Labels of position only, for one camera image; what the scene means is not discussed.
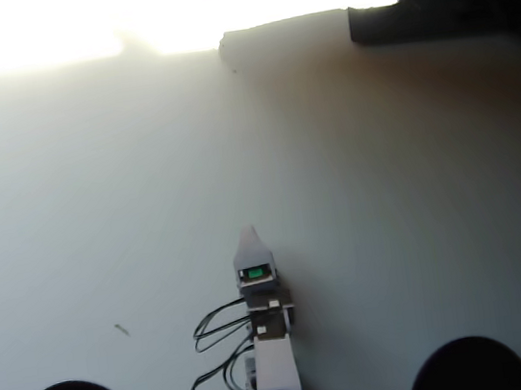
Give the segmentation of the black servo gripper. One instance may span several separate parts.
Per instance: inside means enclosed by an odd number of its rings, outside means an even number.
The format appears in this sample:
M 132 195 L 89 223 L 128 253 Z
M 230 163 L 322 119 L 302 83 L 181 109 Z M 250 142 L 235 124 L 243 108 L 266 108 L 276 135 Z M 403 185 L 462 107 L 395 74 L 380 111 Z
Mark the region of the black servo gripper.
M 275 259 L 255 227 L 240 231 L 233 260 L 240 296 L 254 334 L 263 340 L 285 337 L 295 323 L 292 293 L 272 266 Z

